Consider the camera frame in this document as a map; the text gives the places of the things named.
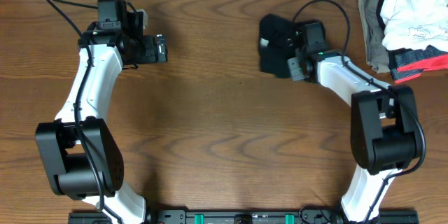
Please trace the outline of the black polo shirt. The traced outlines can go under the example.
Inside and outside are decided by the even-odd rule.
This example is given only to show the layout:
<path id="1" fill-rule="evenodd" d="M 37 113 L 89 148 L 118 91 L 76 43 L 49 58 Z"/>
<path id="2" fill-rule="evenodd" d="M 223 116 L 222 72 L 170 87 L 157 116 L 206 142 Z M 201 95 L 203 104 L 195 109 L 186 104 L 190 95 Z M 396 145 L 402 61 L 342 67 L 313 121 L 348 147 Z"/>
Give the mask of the black polo shirt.
<path id="1" fill-rule="evenodd" d="M 295 38 L 296 23 L 274 14 L 261 19 L 258 42 L 261 72 L 277 78 L 291 78 L 287 60 L 299 50 Z"/>

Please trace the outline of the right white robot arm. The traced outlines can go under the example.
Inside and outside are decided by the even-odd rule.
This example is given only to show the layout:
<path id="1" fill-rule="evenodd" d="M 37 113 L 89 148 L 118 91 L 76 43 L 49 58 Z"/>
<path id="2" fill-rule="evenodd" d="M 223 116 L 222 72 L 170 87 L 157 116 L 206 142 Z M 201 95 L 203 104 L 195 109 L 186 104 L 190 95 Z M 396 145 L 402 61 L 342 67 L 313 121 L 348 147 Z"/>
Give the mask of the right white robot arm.
<path id="1" fill-rule="evenodd" d="M 412 89 L 391 86 L 359 69 L 337 51 L 288 59 L 294 81 L 319 84 L 351 108 L 350 145 L 356 169 L 349 189 L 323 223 L 417 223 L 414 212 L 381 211 L 392 182 L 415 172 L 426 155 L 426 139 Z"/>

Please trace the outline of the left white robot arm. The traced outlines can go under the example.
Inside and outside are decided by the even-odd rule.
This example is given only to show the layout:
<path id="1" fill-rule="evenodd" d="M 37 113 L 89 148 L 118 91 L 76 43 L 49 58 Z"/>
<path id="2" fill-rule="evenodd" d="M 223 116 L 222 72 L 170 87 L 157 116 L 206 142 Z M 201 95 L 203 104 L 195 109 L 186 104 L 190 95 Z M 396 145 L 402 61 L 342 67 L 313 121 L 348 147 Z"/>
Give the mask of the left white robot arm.
<path id="1" fill-rule="evenodd" d="M 116 80 L 128 65 L 167 61 L 163 35 L 144 34 L 144 10 L 98 10 L 78 41 L 79 65 L 52 122 L 36 128 L 38 151 L 56 195 L 91 204 L 93 223 L 156 223 L 146 199 L 125 182 L 122 153 L 107 126 Z"/>

